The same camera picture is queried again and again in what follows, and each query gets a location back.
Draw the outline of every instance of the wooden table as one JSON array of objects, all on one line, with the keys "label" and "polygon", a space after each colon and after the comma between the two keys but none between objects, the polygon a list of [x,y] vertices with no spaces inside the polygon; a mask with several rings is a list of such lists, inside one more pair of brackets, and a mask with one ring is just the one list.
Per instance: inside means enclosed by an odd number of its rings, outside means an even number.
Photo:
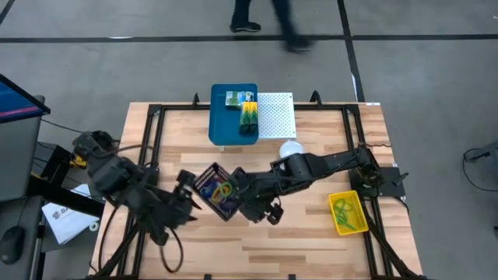
[{"label": "wooden table", "polygon": [[[149,103],[131,103],[124,126],[121,146],[142,142]],[[369,144],[389,144],[381,106],[359,105],[363,130]],[[171,190],[181,169],[198,175],[217,162],[228,172],[242,166],[245,170],[266,171],[279,156],[283,141],[264,141],[252,146],[226,147],[220,152],[208,139],[207,110],[167,111],[160,148],[160,187]],[[336,111],[296,111],[297,141],[306,152],[325,155],[347,150],[342,115]],[[375,147],[373,153],[381,166],[391,166],[390,148]],[[121,154],[137,161],[139,150]],[[185,259],[176,275],[163,268],[158,246],[148,237],[142,257],[140,278],[370,278],[363,235],[337,234],[328,206],[328,194],[350,190],[347,172],[337,173],[313,184],[310,189],[282,197],[285,213],[277,226],[266,220],[248,222],[237,213],[224,222],[201,199],[195,200],[203,210],[195,209],[198,218],[177,230],[184,246]],[[415,273],[422,273],[406,209],[393,198],[380,198],[386,236],[400,258]],[[112,206],[107,204],[102,225],[106,225]],[[123,238],[127,210],[121,207],[112,221],[103,249],[105,262]],[[93,253],[96,267],[103,226]],[[135,243],[130,246],[127,274],[131,273]],[[383,273],[380,249],[374,241],[379,273]],[[166,245],[168,264],[175,267],[179,250],[174,238]]]}]

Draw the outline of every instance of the person's leg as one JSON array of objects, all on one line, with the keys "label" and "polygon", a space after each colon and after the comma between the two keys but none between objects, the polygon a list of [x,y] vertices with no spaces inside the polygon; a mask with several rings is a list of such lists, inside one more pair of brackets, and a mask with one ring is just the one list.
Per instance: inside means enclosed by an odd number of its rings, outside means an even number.
[{"label": "person's leg", "polygon": [[286,41],[287,50],[292,52],[308,51],[311,47],[311,42],[297,35],[296,29],[290,20],[291,8],[289,0],[272,0],[272,2],[282,29],[283,39]]},{"label": "person's leg", "polygon": [[249,5],[251,0],[235,0],[235,9],[233,10],[232,23],[230,29],[232,32],[258,32],[261,26],[249,21]]}]

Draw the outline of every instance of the white paper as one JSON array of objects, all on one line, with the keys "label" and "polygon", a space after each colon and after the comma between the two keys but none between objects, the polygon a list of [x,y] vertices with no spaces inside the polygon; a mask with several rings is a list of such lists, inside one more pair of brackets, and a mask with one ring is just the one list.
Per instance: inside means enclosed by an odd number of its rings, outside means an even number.
[{"label": "white paper", "polygon": [[[87,184],[81,184],[71,190],[74,193],[89,197],[90,191]],[[70,208],[48,203],[41,208],[47,218],[55,238],[59,244],[66,244],[75,236],[85,230],[90,224],[99,220],[92,215],[83,214]]]}]

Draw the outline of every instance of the yellow plastic basket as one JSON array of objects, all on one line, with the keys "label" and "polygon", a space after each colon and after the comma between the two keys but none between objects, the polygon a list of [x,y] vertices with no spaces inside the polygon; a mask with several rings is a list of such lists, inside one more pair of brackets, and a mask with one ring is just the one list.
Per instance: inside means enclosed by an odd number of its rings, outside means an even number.
[{"label": "yellow plastic basket", "polygon": [[328,203],[339,235],[362,233],[368,230],[365,214],[356,191],[329,194]]}]

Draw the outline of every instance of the concrete floor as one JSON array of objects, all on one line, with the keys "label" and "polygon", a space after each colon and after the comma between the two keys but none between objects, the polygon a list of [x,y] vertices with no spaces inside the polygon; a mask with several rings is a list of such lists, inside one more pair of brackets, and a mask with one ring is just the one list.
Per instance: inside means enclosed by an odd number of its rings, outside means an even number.
[{"label": "concrete floor", "polygon": [[[0,10],[7,0],[0,0]],[[342,33],[336,1],[295,0],[306,34]],[[228,35],[230,0],[16,0],[0,37]],[[498,33],[496,0],[347,0],[354,35]],[[254,1],[263,34],[277,34],[269,2]],[[495,279],[498,193],[473,188],[461,154],[498,140],[498,40],[355,41],[367,102],[381,102],[405,182],[425,275]],[[318,42],[306,55],[279,42],[2,44],[0,72],[43,94],[50,121],[119,138],[128,103],[209,99],[213,83],[256,82],[261,91],[291,91],[307,100],[354,101],[341,40]],[[69,148],[75,135],[42,124],[40,140]],[[475,182],[498,188],[483,163],[468,166]],[[81,278],[95,236],[47,255],[44,278]]]}]

